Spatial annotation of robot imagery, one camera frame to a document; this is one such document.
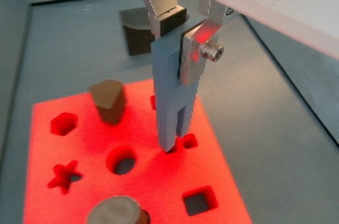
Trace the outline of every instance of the rectangular hole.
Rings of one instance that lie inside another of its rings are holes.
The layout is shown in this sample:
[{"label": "rectangular hole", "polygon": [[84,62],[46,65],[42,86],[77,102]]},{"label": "rectangular hole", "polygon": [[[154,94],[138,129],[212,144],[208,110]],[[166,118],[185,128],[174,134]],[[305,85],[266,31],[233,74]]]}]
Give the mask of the rectangular hole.
[{"label": "rectangular hole", "polygon": [[217,207],[213,189],[205,186],[182,194],[185,210],[189,216],[206,212]]}]

